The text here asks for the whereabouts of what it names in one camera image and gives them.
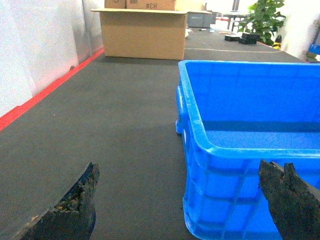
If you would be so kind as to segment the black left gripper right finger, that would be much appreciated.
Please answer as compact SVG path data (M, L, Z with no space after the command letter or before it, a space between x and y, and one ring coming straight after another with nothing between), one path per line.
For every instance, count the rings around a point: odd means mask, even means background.
M320 190L303 180L293 163L260 161L259 187L283 240L320 238Z

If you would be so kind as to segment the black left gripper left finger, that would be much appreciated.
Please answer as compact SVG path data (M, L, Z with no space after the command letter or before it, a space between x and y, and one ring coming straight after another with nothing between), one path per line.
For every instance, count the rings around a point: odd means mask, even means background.
M94 195L99 165L89 163L84 173L52 208L34 217L16 240L89 240L96 223Z

